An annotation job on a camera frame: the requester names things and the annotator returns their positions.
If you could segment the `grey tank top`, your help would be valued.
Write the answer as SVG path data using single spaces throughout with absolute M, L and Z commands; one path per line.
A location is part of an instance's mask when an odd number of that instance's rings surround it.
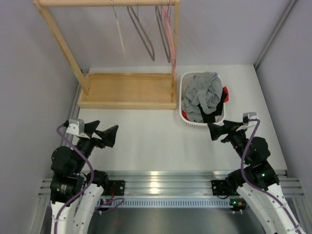
M 194 73 L 186 85 L 182 110 L 191 122 L 214 123 L 222 114 L 226 96 L 218 73 Z

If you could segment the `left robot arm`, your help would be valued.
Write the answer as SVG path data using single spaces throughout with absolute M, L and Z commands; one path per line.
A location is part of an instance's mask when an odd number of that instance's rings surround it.
M 93 169 L 88 160 L 94 148 L 112 148 L 116 141 L 118 125 L 99 131 L 99 124 L 99 120 L 69 119 L 57 128 L 66 145 L 51 156 L 53 234 L 85 234 L 94 212 L 110 212 L 124 201 L 125 182 L 110 180 L 107 172 Z

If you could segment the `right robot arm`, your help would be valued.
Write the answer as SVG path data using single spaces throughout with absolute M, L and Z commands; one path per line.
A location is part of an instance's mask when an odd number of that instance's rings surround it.
M 240 205 L 232 200 L 232 211 L 241 213 L 250 208 L 267 234 L 303 234 L 282 191 L 277 173 L 268 162 L 271 155 L 266 140 L 255 136 L 260 120 L 244 117 L 242 122 L 224 121 L 223 125 L 208 123 L 211 139 L 224 136 L 222 143 L 231 143 L 241 159 L 240 168 L 223 180 L 211 182 L 213 194 L 226 199 L 239 195 Z

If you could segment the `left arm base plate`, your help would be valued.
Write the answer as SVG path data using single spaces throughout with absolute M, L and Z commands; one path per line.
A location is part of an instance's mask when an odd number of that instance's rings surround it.
M 124 196 L 125 181 L 124 180 L 110 180 L 108 185 L 108 195 Z

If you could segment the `beige hanger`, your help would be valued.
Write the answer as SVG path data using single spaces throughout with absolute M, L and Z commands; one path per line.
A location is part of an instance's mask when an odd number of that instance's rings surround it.
M 138 15 L 138 1 L 135 1 L 136 12 L 134 11 L 132 6 L 127 6 L 127 11 L 130 16 L 130 19 L 147 51 L 152 61 L 155 61 L 155 50 L 150 37 L 148 36 L 147 32 L 145 31 L 143 25 L 140 22 L 139 15 Z

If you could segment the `wooden clothes rack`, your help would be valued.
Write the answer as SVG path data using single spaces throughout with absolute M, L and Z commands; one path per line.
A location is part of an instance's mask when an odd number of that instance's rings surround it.
M 50 7 L 112 7 L 110 0 L 35 0 L 37 11 L 59 45 L 82 91 L 78 106 L 85 109 L 175 110 L 177 87 L 170 73 L 83 74 L 59 29 Z M 160 0 L 138 0 L 139 6 L 160 6 Z M 135 0 L 114 0 L 115 6 L 135 6 Z M 171 27 L 174 25 L 174 8 Z

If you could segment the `cream hanger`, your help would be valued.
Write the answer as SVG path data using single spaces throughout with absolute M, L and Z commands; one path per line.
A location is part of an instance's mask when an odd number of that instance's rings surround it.
M 116 23 L 117 23 L 117 29 L 118 29 L 120 45 L 121 45 L 121 49 L 122 49 L 122 52 L 123 52 L 123 56 L 124 56 L 124 59 L 127 59 L 127 55 L 126 55 L 126 51 L 125 51 L 125 47 L 124 47 L 124 42 L 123 42 L 123 37 L 122 37 L 122 32 L 121 32 L 121 28 L 120 28 L 120 23 L 119 23 L 119 20 L 118 20 L 118 15 L 117 15 L 117 12 L 116 12 L 116 9 L 115 9 L 114 1 L 110 0 L 110 2 L 111 2 L 111 6 L 113 8 L 115 19 L 116 19 Z

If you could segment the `pink hanger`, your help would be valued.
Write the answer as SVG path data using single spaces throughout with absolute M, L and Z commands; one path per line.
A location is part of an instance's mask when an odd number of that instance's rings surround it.
M 171 32 L 174 41 L 175 58 L 174 61 L 171 62 L 171 66 L 172 66 L 173 81 L 176 81 L 176 58 L 177 58 L 177 44 L 178 44 L 179 19 L 180 19 L 180 1 L 172 0 L 172 3 L 173 3 L 172 8 L 174 8 L 174 25 L 173 30 L 171 30 Z
M 166 35 L 166 44 L 167 44 L 167 51 L 169 53 L 169 63 L 174 61 L 175 58 L 175 49 L 174 49 L 174 41 L 173 36 L 171 32 L 171 12 L 172 12 L 172 6 L 173 3 L 171 0 L 167 1 L 168 7 L 167 10 L 161 7 L 161 18 L 162 18 L 162 24 L 164 26 L 164 32 Z

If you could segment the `aluminium mounting rail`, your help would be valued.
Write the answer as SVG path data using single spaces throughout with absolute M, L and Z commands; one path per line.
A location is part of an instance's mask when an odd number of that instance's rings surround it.
M 110 180 L 125 181 L 125 197 L 141 198 L 208 198 L 213 196 L 212 180 L 222 180 L 229 171 L 110 171 Z M 298 178 L 287 176 L 283 170 L 276 171 L 284 196 L 303 197 L 304 192 Z M 43 179 L 39 197 L 50 196 L 51 178 Z

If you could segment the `taupe hanger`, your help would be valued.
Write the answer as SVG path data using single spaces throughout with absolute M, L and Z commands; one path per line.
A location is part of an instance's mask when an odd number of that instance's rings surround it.
M 167 36 L 165 34 L 165 25 L 164 25 L 163 17 L 162 17 L 162 7 L 163 7 L 162 1 L 160 1 L 160 6 L 155 7 L 156 20 L 157 20 L 157 24 L 158 24 L 160 38 L 161 38 L 162 45 L 164 48 L 164 52 L 166 55 L 166 59 L 167 59 L 167 62 L 170 63 L 171 62 L 171 50 L 170 50 L 170 46 L 169 46 Z

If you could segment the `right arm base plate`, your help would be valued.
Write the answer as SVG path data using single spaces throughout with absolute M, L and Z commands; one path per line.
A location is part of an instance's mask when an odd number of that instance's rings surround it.
M 211 186 L 212 186 L 213 195 L 217 197 L 224 198 L 233 194 L 226 180 L 212 180 Z

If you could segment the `white plastic basket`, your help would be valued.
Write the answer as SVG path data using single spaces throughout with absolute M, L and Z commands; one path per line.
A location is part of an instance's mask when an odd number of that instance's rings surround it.
M 194 74 L 194 73 L 203 73 L 203 72 L 188 72 L 188 73 L 185 73 L 181 77 L 180 87 L 179 87 L 179 114 L 180 114 L 181 119 L 187 125 L 189 125 L 191 127 L 197 127 L 197 128 L 207 128 L 208 127 L 208 123 L 196 123 L 196 122 L 189 121 L 187 116 L 186 116 L 186 114 L 185 114 L 185 112 L 182 110 L 182 98 L 183 98 L 183 95 L 184 95 L 184 92 L 185 92 L 185 89 L 186 89 L 186 85 L 189 82 L 192 74 Z M 217 124 L 217 125 L 220 125 L 223 122 L 223 120 L 225 119 L 226 111 L 227 111 L 226 102 L 228 102 L 228 100 L 229 100 L 229 94 L 228 94 L 228 91 L 226 89 L 226 86 L 223 84 L 223 82 L 222 82 L 222 85 L 223 85 L 223 91 L 227 94 L 227 96 L 226 96 L 226 98 L 224 99 L 224 102 L 223 102 L 222 114 L 220 116 L 217 116 L 216 117 L 216 122 L 214 122 L 214 124 Z

